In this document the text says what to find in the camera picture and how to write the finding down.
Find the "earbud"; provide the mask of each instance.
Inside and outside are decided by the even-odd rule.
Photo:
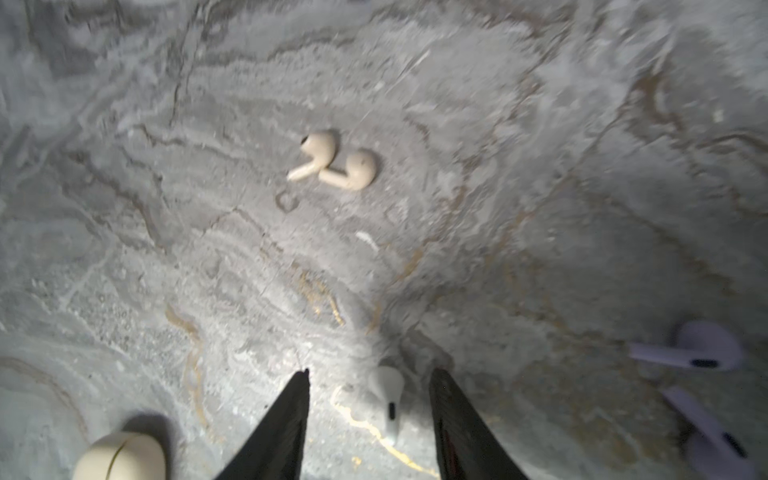
[[[362,190],[368,187],[376,176],[376,161],[373,155],[364,150],[349,155],[346,159],[346,173],[347,175],[326,169],[320,171],[319,178],[334,187]]]
[[[756,478],[755,467],[744,448],[693,396],[678,386],[661,394],[696,429],[685,442],[684,452],[697,472],[707,480]]]
[[[675,347],[631,343],[629,356],[636,360],[693,369],[731,370],[744,355],[736,338],[713,322],[685,323]]]
[[[320,131],[301,140],[301,151],[312,158],[308,164],[288,172],[288,180],[295,182],[307,178],[331,165],[336,156],[336,138],[329,131]]]
[[[368,387],[384,403],[384,436],[390,445],[397,443],[400,420],[400,396],[406,386],[402,374],[391,366],[377,367],[368,377]]]
[[[80,457],[72,480],[165,480],[165,455],[149,435],[117,432]]]

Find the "gray marble surface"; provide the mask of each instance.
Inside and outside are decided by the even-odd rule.
[[[304,478],[429,478],[434,366],[533,479],[696,478],[672,384],[764,470],[767,32],[763,0],[2,0],[0,477],[144,413],[213,478],[310,368]],[[286,182],[321,128],[370,187]],[[627,358],[696,317],[740,369]]]

